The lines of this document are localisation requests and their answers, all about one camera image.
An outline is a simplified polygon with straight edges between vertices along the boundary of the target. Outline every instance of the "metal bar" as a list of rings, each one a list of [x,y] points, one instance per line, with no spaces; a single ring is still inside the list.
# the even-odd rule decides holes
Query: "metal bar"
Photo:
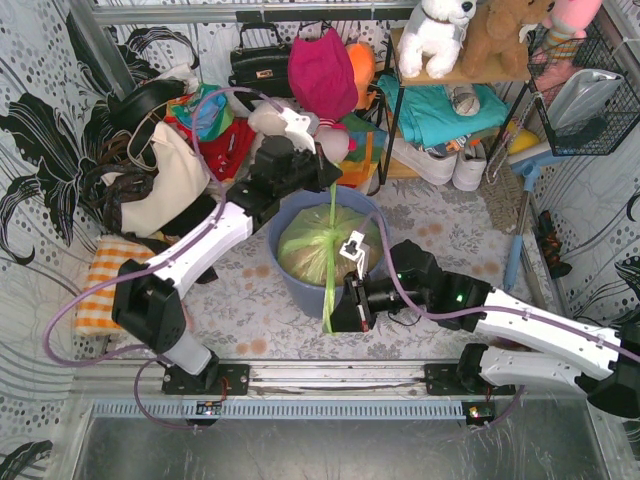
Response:
[[[527,92],[528,88],[529,88],[529,83],[524,82],[524,84],[522,85],[522,88],[520,89],[520,93],[518,93],[518,97],[516,98],[516,101],[513,102],[513,106],[511,107],[511,110],[509,111],[507,118],[504,120],[504,123],[500,127],[498,136],[496,137],[496,139],[493,141],[493,144],[491,145],[491,150],[489,150],[489,153],[487,154],[487,158],[493,158],[493,155],[496,153],[496,150],[498,149],[498,145],[500,145],[500,142],[502,141],[502,137],[504,136],[504,132],[507,131],[509,122],[511,121],[513,116],[516,114],[516,110],[518,109],[518,106],[520,105],[520,102],[522,101],[522,98],[524,97],[524,94]]]
[[[516,223],[516,231],[514,235],[524,235],[524,229],[527,226],[527,215],[529,214],[529,198],[531,197],[531,192],[529,190],[525,190],[522,193],[522,198],[520,199],[520,210],[518,215],[518,221]]]
[[[540,280],[538,279],[538,275],[533,269],[533,265],[531,263],[531,257],[529,257],[529,253],[527,252],[527,246],[523,245],[522,253],[520,254],[520,262],[522,263],[522,269],[524,271],[524,279],[527,282],[527,286],[529,287],[529,291],[531,292],[531,298],[533,300],[533,305],[542,308],[543,310],[547,309],[547,302],[544,299],[544,295],[542,295],[542,289],[540,288]]]
[[[175,25],[185,23],[236,22],[241,18],[262,21],[304,20],[401,20],[408,19],[415,2],[308,2],[308,3],[220,3],[204,5],[96,6],[99,25]]]
[[[145,401],[163,419],[241,420],[464,420],[460,400],[272,400],[233,399],[203,405],[202,400]],[[93,418],[144,418],[133,399],[98,400]]]
[[[619,47],[623,40],[622,48],[616,53],[616,60],[620,60],[629,73],[634,77],[636,83],[640,83],[640,44],[636,41],[637,34],[627,17],[620,11],[620,8],[611,0],[602,3],[596,19],[598,20],[602,32],[611,41],[614,47]]]
[[[71,0],[69,9],[113,93],[120,100],[124,99],[135,89],[136,83],[115,43],[94,19],[94,11],[87,0]]]
[[[304,361],[304,360],[254,360],[224,361],[225,364],[241,363],[251,366],[249,391],[235,401],[268,399],[302,401],[403,401],[425,402],[443,400],[429,395],[426,388],[424,367],[442,364],[442,360],[392,360],[392,361]],[[457,361],[450,361],[452,366]],[[76,372],[71,396],[84,400],[131,400],[133,378],[142,360],[110,360]],[[143,401],[217,401],[219,396],[184,395],[167,396],[161,392],[164,369],[151,365],[141,377],[139,393]],[[484,399],[483,395],[450,395],[452,400]]]

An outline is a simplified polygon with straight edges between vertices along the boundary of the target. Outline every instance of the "metal rail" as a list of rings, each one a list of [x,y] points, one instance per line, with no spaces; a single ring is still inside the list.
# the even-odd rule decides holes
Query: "metal rail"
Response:
[[[128,24],[176,25],[225,22],[291,22],[313,20],[406,20],[415,1],[397,2],[256,2],[213,5],[95,6],[101,26]]]

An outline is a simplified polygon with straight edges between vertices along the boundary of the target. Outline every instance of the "fabric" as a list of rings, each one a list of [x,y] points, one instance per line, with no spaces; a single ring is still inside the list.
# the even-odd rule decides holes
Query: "fabric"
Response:
[[[218,85],[202,84],[193,95],[186,95],[172,100],[167,105],[165,122],[176,123],[178,128],[191,137],[192,117],[205,96],[218,90]],[[198,139],[211,142],[218,138],[233,121],[233,112],[225,95],[218,95],[207,100],[198,115]]]
[[[130,258],[143,263],[153,256],[153,252],[143,245],[127,242],[113,235],[104,235],[89,268],[85,290],[115,278],[120,266]],[[113,285],[78,304],[75,321],[78,334],[90,336],[122,333],[122,328],[111,320],[115,293],[116,286]]]
[[[542,50],[554,60],[571,60],[582,45],[581,40],[572,41],[574,33],[573,31],[564,32],[557,27],[552,28],[544,36]]]
[[[355,142],[355,150],[350,151],[340,164],[343,175],[338,185],[355,188],[366,182],[376,171],[387,132],[380,130],[350,113],[340,120],[347,127],[349,137]]]
[[[291,103],[284,99],[277,98],[274,100],[284,108],[293,109]],[[284,135],[287,122],[280,117],[273,105],[263,101],[249,114],[249,126],[255,132],[264,133],[265,135]]]
[[[368,92],[369,85],[376,73],[376,59],[373,49],[366,43],[347,45],[347,53],[353,67],[354,81],[358,90],[356,110],[369,108],[376,97],[375,92]]]
[[[218,180],[232,179],[247,158],[255,136],[246,118],[236,118],[213,142],[201,143],[200,153]]]
[[[302,108],[338,120],[358,103],[347,50],[334,28],[318,40],[296,37],[289,58],[289,84]]]
[[[216,205],[217,202],[209,195],[200,195],[184,212],[164,225],[160,231],[170,237],[184,237],[204,221]]]
[[[389,75],[383,75],[378,85],[387,96],[391,111],[394,111],[398,81]],[[480,111],[472,117],[463,117],[453,111],[441,85],[405,89],[398,120],[404,139],[428,148],[452,138],[502,125],[507,117],[507,106],[489,87],[474,87],[480,100]]]
[[[154,80],[166,79],[182,80],[187,84],[187,93],[195,93],[200,86],[200,80],[198,80],[198,77],[188,63],[176,65],[175,67],[158,75]]]
[[[174,219],[209,183],[193,150],[166,123],[156,125],[152,148],[158,160],[153,190],[143,200],[122,204],[122,232],[138,237],[148,237]]]

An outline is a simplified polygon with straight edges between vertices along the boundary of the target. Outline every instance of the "green plastic bag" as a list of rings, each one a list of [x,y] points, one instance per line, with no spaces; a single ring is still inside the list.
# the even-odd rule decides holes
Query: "green plastic bag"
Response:
[[[356,269],[355,262],[340,255],[340,247],[360,227],[365,216],[348,207],[336,205],[331,227],[331,206],[322,204],[302,210],[286,228],[278,243],[278,263],[301,282],[324,287],[327,284],[329,255],[335,265],[335,285],[342,286],[344,276]],[[380,231],[374,222],[365,228],[364,243],[369,248],[370,271],[382,256]]]

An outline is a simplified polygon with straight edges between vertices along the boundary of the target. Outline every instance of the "wooden shelf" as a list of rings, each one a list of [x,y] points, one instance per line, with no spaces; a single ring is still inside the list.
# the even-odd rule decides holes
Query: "wooden shelf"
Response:
[[[411,170],[406,165],[400,163],[398,160],[393,158],[393,154],[391,156],[391,165],[389,165],[389,172],[387,173],[387,178],[393,180],[399,180],[403,178],[420,178],[420,175]]]
[[[396,61],[398,60],[398,44],[400,43],[400,37],[402,36],[402,28],[396,28],[391,30],[391,43],[393,45],[393,54]],[[490,55],[487,59],[486,68],[484,73],[474,79],[467,78],[461,70],[460,58],[453,67],[451,73],[443,78],[431,78],[427,75],[427,72],[422,68],[420,75],[415,78],[402,78],[400,71],[396,68],[396,73],[400,79],[400,85],[403,87],[415,87],[419,85],[448,85],[456,83],[495,83],[495,82],[517,82],[528,81],[531,77],[529,70],[525,66],[523,72],[519,75],[510,76],[503,70],[498,55]]]

